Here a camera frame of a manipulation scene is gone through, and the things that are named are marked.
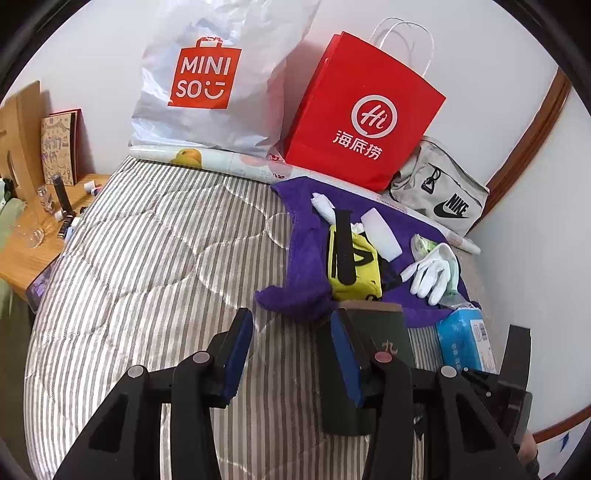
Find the person's right hand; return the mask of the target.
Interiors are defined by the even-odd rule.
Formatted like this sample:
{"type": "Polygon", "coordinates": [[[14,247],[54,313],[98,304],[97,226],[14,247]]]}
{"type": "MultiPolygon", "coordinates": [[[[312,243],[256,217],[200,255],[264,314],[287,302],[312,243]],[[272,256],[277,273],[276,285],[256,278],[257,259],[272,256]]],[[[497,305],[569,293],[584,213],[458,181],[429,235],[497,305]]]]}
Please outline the person's right hand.
{"type": "Polygon", "coordinates": [[[517,453],[517,457],[521,464],[527,466],[537,459],[538,448],[533,434],[526,430],[517,453]]]}

